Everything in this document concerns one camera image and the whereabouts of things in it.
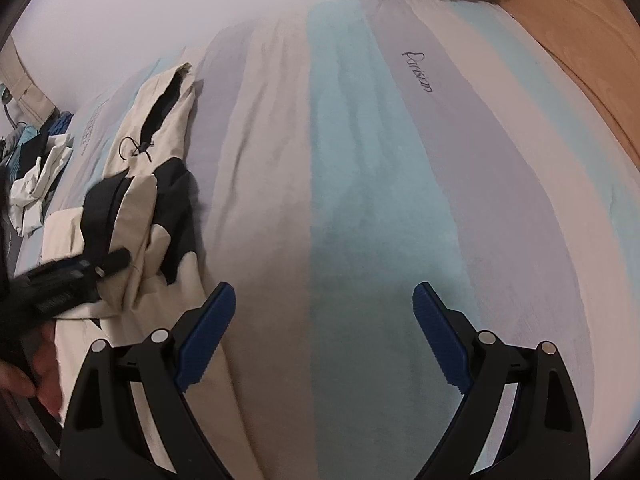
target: drawstring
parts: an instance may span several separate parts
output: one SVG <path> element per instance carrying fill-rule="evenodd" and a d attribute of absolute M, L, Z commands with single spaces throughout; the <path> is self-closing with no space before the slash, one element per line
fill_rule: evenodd
<path fill-rule="evenodd" d="M 120 158 L 122 160 L 127 160 L 125 157 L 122 156 L 122 143 L 127 139 L 129 139 L 131 142 L 133 142 L 133 145 L 136 147 L 136 149 L 133 150 L 133 152 L 131 153 L 131 156 L 138 156 L 140 153 L 144 153 L 147 156 L 147 158 L 149 159 L 149 162 L 151 162 L 151 155 L 149 155 L 146 150 L 148 150 L 154 144 L 150 143 L 150 144 L 147 144 L 145 146 L 145 143 L 143 143 L 142 145 L 140 145 L 140 144 L 138 144 L 136 142 L 136 139 L 134 139 L 133 137 L 130 137 L 130 136 L 123 137 L 122 140 L 120 141 L 119 146 L 118 146 L 118 155 L 120 155 Z"/>

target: wooden panel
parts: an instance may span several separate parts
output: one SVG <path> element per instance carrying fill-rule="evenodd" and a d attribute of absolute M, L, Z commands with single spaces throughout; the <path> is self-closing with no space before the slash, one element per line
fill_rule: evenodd
<path fill-rule="evenodd" d="M 494 0 L 559 61 L 640 168 L 640 27 L 622 0 Z"/>

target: white wall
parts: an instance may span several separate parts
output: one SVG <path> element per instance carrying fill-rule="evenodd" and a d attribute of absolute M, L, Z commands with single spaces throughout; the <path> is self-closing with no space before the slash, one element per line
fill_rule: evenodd
<path fill-rule="evenodd" d="M 23 63 L 61 109 L 220 28 L 321 0 L 33 0 L 14 29 Z M 0 117 L 0 133 L 7 121 Z"/>

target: silver pin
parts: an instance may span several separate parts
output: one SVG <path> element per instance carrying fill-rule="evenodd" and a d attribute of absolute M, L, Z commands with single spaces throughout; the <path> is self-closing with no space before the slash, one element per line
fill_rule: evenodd
<path fill-rule="evenodd" d="M 558 349 L 556 348 L 556 345 L 554 345 L 551 341 L 545 341 L 542 343 L 542 351 L 545 354 L 553 355 L 557 350 Z"/>
<path fill-rule="evenodd" d="M 493 332 L 489 332 L 488 330 L 483 330 L 481 333 L 479 333 L 478 339 L 485 345 L 492 345 L 496 341 L 495 334 Z"/>
<path fill-rule="evenodd" d="M 102 352 L 105 348 L 107 348 L 107 342 L 104 339 L 98 339 L 91 343 L 91 350 L 95 353 Z"/>
<path fill-rule="evenodd" d="M 151 341 L 154 343 L 164 343 L 167 339 L 169 339 L 169 333 L 164 328 L 156 330 L 151 335 Z"/>

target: striped bed sheet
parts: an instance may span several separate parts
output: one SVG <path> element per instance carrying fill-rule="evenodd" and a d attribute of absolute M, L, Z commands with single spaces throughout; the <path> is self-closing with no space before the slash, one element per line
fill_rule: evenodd
<path fill-rule="evenodd" d="M 640 419 L 640 175 L 515 20 L 346 0 L 226 29 L 76 114 L 48 214 L 82 205 L 136 91 L 183 61 L 202 277 L 238 295 L 216 366 L 239 416 L 188 399 L 233 474 L 415 477 L 461 399 L 413 317 L 425 280 L 507 343 L 558 345 L 606 465 Z"/>

